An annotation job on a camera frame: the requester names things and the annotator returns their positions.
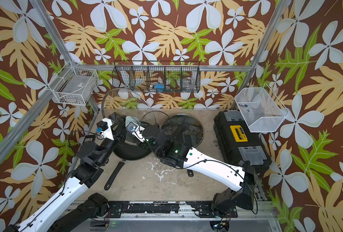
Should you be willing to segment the green microfibre cloth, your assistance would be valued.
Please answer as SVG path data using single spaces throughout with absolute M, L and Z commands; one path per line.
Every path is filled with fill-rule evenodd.
M 138 118 L 126 116 L 126 120 L 125 120 L 126 126 L 130 125 L 131 123 L 133 123 L 136 126 L 139 126 L 141 124 Z

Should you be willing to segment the glass pot lid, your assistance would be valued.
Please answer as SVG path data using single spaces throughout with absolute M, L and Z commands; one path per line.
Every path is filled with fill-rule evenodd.
M 153 114 L 151 105 L 142 98 L 139 92 L 126 88 L 116 88 L 108 91 L 102 99 L 102 118 L 108 118 L 112 113 L 138 118 L 141 124 L 146 124 L 138 117 L 137 111 L 143 110 Z
M 178 141 L 197 147 L 204 138 L 202 123 L 188 114 L 175 114 L 164 120 L 161 129 L 168 136 L 174 136 Z

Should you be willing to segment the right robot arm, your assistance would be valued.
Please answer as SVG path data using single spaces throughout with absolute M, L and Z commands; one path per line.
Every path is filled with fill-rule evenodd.
M 190 142 L 181 140 L 185 126 L 180 125 L 171 135 L 158 124 L 142 125 L 127 122 L 125 128 L 141 142 L 145 142 L 161 163 L 175 169 L 187 169 L 204 174 L 225 184 L 228 189 L 214 195 L 211 210 L 216 215 L 225 215 L 236 207 L 258 213 L 255 198 L 254 169 L 234 166 L 209 157 Z

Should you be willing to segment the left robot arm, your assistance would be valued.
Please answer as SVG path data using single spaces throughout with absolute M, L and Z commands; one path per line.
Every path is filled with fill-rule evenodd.
M 6 232 L 70 232 L 85 220 L 102 216 L 107 209 L 107 199 L 95 193 L 75 210 L 62 213 L 99 179 L 115 147 L 125 139 L 126 117 L 112 113 L 97 123 L 97 132 L 103 138 L 100 145 L 85 141 L 77 152 L 79 166 L 68 173 L 60 190 L 40 209 L 18 225 L 11 224 Z

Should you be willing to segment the left black frying pan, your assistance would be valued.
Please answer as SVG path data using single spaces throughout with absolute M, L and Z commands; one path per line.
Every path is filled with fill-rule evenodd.
M 134 122 L 130 122 L 128 126 L 124 127 L 125 141 L 120 142 L 114 148 L 115 155 L 118 156 L 121 161 L 118 163 L 104 185 L 105 190 L 110 189 L 116 176 L 119 174 L 126 161 L 143 159 L 151 153 L 151 149 L 147 143 L 140 140 L 140 129 L 141 127 Z

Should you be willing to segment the black frying pan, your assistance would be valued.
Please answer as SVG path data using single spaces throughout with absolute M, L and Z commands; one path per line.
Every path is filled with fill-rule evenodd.
M 189 177 L 194 177 L 194 173 L 192 170 L 187 169 L 187 172 Z
M 116 176 L 119 174 L 126 161 L 143 159 L 151 153 L 151 149 L 147 143 L 140 140 L 140 129 L 141 127 L 134 122 L 130 122 L 128 126 L 124 127 L 125 141 L 120 142 L 114 148 L 115 155 L 118 156 L 121 161 L 118 163 L 104 185 L 105 190 L 110 189 Z

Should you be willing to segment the blue object in basket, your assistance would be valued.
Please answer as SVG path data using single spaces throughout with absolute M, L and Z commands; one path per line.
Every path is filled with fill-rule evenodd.
M 156 84 L 154 86 L 154 90 L 156 90 L 157 92 L 163 92 L 165 90 L 165 87 L 163 84 Z

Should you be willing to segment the right black frying pan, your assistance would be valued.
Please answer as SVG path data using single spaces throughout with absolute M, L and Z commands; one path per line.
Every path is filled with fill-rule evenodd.
M 194 173 L 192 170 L 187 169 L 187 172 L 189 177 L 194 177 Z

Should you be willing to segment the black tool case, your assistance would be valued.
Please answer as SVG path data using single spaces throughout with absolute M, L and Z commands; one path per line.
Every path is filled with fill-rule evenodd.
M 258 134 L 249 130 L 239 111 L 219 112 L 214 118 L 214 131 L 226 163 L 235 166 L 246 163 L 256 174 L 268 171 L 272 160 Z

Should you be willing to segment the white mesh basket right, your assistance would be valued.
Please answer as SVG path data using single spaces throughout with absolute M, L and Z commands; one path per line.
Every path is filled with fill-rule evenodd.
M 289 115 L 289 110 L 271 89 L 244 88 L 235 96 L 235 102 L 253 133 L 276 132 Z

